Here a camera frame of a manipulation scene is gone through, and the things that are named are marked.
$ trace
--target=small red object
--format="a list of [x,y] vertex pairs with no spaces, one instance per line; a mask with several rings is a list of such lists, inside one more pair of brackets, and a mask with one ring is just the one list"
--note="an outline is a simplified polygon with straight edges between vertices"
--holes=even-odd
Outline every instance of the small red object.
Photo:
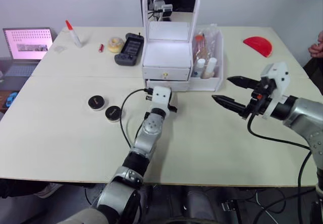
[[72,31],[73,30],[73,27],[72,25],[70,24],[70,22],[68,20],[65,21],[66,25],[67,25],[67,28]]
[[245,39],[243,43],[255,49],[258,53],[266,58],[268,58],[273,51],[273,46],[270,41],[260,36],[249,37]]
[[103,45],[103,44],[101,44],[101,45],[100,45],[100,48],[99,48],[99,52],[103,52],[103,48],[104,48],[104,45]]

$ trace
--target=cable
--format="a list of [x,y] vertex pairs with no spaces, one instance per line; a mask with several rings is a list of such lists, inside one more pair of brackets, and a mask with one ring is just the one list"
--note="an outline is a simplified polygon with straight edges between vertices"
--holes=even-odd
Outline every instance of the cable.
[[290,145],[294,145],[294,146],[297,146],[297,147],[302,147],[302,148],[305,148],[305,149],[307,149],[307,150],[310,150],[310,148],[309,148],[309,147],[304,146],[304,145],[299,144],[299,143],[290,142],[290,141],[281,140],[281,139],[276,139],[276,138],[272,138],[272,137],[265,137],[265,136],[258,135],[258,134],[256,134],[256,133],[254,133],[254,132],[252,131],[252,129],[251,129],[251,123],[252,123],[252,121],[253,121],[254,117],[255,117],[255,114],[254,114],[254,113],[252,113],[251,117],[250,117],[250,118],[249,118],[249,120],[248,120],[248,125],[247,125],[248,132],[249,132],[250,134],[252,134],[253,136],[255,136],[255,137],[259,137],[259,138],[262,138],[262,139],[265,139],[265,140],[269,140],[269,141],[275,141],[275,142],[287,143],[287,144],[290,144]]
[[[305,168],[305,165],[309,159],[309,157],[311,157],[312,155],[312,152],[310,151],[303,163],[302,163],[302,166],[299,170],[299,174],[298,174],[298,180],[297,180],[297,193],[300,194],[301,193],[301,182],[302,182],[302,175],[303,175],[303,171],[304,171],[304,168]],[[297,198],[297,214],[298,214],[298,222],[299,224],[303,224],[303,217],[302,217],[302,198],[301,196],[299,195],[298,198]]]
[[313,191],[315,191],[315,188],[312,188],[312,189],[310,189],[310,190],[307,190],[307,191],[301,192],[301,193],[299,193],[299,194],[297,193],[297,194],[295,194],[295,195],[288,196],[288,197],[286,197],[286,198],[279,199],[279,200],[277,200],[277,201],[275,201],[275,202],[271,203],[270,205],[266,206],[264,209],[262,209],[262,210],[257,214],[257,216],[255,217],[255,219],[254,219],[254,221],[253,221],[253,224],[257,224],[257,223],[258,223],[259,218],[261,217],[261,215],[262,215],[266,210],[268,210],[270,207],[272,207],[272,206],[274,206],[274,205],[276,205],[276,204],[278,204],[278,203],[280,203],[280,202],[282,202],[282,201],[285,201],[285,200],[291,200],[291,199],[294,199],[294,198],[296,198],[296,197],[298,197],[298,196],[306,195],[306,194],[308,194],[308,193],[310,193],[310,192],[313,192]]
[[272,138],[272,137],[266,137],[266,136],[262,136],[262,135],[258,135],[256,133],[254,133],[251,129],[251,123],[254,119],[254,117],[256,116],[256,114],[258,113],[260,107],[262,106],[262,104],[266,101],[267,99],[267,96],[266,95],[263,95],[262,98],[258,101],[257,105],[255,106],[252,114],[251,114],[251,117],[249,118],[248,120],[248,124],[247,124],[247,129],[248,129],[248,132],[255,136],[255,137],[259,137],[259,138],[262,138],[262,139],[265,139],[265,140],[269,140],[269,141],[275,141],[275,142],[282,142],[282,143],[287,143],[287,144],[290,144],[290,145],[294,145],[294,146],[297,146],[297,147],[302,147],[302,148],[305,148],[307,150],[310,150],[309,147],[307,146],[304,146],[302,144],[299,144],[299,143],[295,143],[295,142],[290,142],[290,141],[286,141],[286,140],[281,140],[281,139],[276,139],[276,138]]
[[89,205],[92,205],[92,203],[90,202],[89,198],[87,198],[86,189],[84,189],[84,194],[85,194],[85,198],[87,200],[87,203],[89,203]]
[[136,137],[135,137],[135,139],[137,138],[137,136],[138,136],[138,134],[139,134],[139,131],[140,131],[140,128],[142,127],[143,121],[142,121],[142,123],[140,124],[140,126],[139,126],[139,128],[138,128],[138,130],[137,130],[137,133],[136,133]]
[[141,217],[142,217],[142,208],[141,208],[141,204],[139,203],[139,218],[138,218],[138,223],[141,222]]
[[[284,194],[280,189],[278,189],[278,188],[274,188],[274,190],[279,191],[279,192],[281,193],[282,197],[283,197],[283,198],[286,198],[285,194]],[[256,194],[258,194],[258,193],[259,193],[259,192],[258,192],[258,190],[256,190],[256,192],[254,193],[253,197],[254,197]],[[260,201],[258,201],[258,203],[257,203],[257,202],[254,202],[254,201],[251,201],[250,199],[252,199],[252,198],[245,199],[245,201],[250,202],[250,203],[254,203],[254,204],[259,205],[259,206],[261,206],[261,207],[264,207],[262,204],[260,204]],[[286,201],[284,201],[284,204],[283,204],[282,209],[280,209],[280,210],[270,210],[270,209],[268,209],[268,211],[269,211],[269,212],[272,212],[272,213],[274,213],[274,214],[281,214],[281,213],[283,213],[283,212],[284,212],[285,208],[286,208]]]
[[201,218],[190,218],[190,217],[173,217],[173,218],[159,218],[159,219],[152,219],[147,221],[147,224],[172,224],[172,223],[200,223],[200,224],[220,224],[215,220],[209,219],[201,219]]
[[246,198],[246,199],[234,199],[234,200],[248,201],[248,200],[253,199],[253,198],[256,196],[256,193],[257,193],[257,190],[256,190],[256,191],[254,192],[254,194],[253,194],[251,197],[249,197],[249,198]]
[[[258,200],[258,192],[256,192],[256,202],[257,204],[262,208],[262,209],[265,209],[265,207],[263,207],[260,203],[259,203],[259,200]],[[275,218],[267,211],[265,210],[265,212],[270,216],[271,219],[273,219],[273,221],[276,223],[276,224],[279,224]]]
[[137,90],[135,90],[135,91],[131,92],[130,94],[128,94],[128,96],[127,96],[127,97],[125,98],[125,100],[123,101],[123,103],[122,103],[122,105],[121,105],[121,110],[120,110],[120,128],[121,128],[121,131],[122,131],[123,136],[124,136],[124,137],[125,137],[125,139],[126,139],[126,142],[127,142],[128,146],[129,146],[130,148],[131,148],[130,142],[129,142],[129,140],[128,140],[127,136],[126,136],[126,133],[125,133],[125,131],[123,130],[123,126],[122,126],[122,110],[123,110],[123,107],[124,107],[124,105],[125,105],[125,103],[126,103],[127,99],[128,99],[131,95],[133,95],[134,93],[137,93],[137,92],[139,92],[139,91],[146,91],[146,89],[137,89]]
[[152,14],[152,13],[162,13],[163,10],[157,10],[157,11],[149,11],[147,14]]

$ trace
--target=person's hand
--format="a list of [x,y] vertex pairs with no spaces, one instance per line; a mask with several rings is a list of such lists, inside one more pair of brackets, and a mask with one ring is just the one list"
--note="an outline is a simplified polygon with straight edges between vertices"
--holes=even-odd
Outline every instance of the person's hand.
[[323,58],[323,31],[318,35],[318,44],[313,44],[308,51],[312,58]]

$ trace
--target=laptop screen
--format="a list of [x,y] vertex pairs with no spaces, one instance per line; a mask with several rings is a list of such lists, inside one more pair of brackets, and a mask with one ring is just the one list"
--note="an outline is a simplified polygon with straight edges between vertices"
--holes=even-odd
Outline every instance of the laptop screen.
[[5,28],[4,33],[14,60],[41,60],[52,45],[49,28]]

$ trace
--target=red cap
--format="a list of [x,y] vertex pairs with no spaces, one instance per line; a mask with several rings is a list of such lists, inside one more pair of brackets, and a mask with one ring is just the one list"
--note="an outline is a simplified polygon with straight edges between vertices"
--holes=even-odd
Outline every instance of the red cap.
[[65,22],[66,22],[67,28],[68,28],[70,31],[71,31],[71,30],[73,30],[73,27],[72,27],[72,25],[69,23],[69,21],[68,21],[68,20],[66,20]]
[[204,39],[204,36],[202,36],[202,35],[195,36],[195,40],[197,40],[197,41],[202,41],[203,39]]

